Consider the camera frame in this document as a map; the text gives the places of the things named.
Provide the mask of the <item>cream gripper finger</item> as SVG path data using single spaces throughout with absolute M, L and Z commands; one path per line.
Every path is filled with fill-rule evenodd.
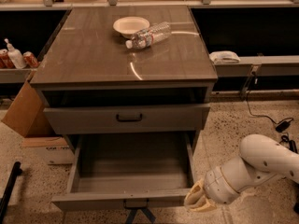
M 184 206 L 192 212 L 208 212 L 217 208 L 215 202 L 206 196 L 203 179 L 199 179 L 189 190 L 184 199 Z

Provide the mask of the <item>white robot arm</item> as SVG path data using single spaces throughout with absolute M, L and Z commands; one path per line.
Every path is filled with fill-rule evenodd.
M 215 210 L 246 189 L 282 177 L 299 183 L 299 155 L 267 136 L 251 134 L 242 139 L 236 157 L 209 170 L 192 186 L 184 205 L 193 212 Z

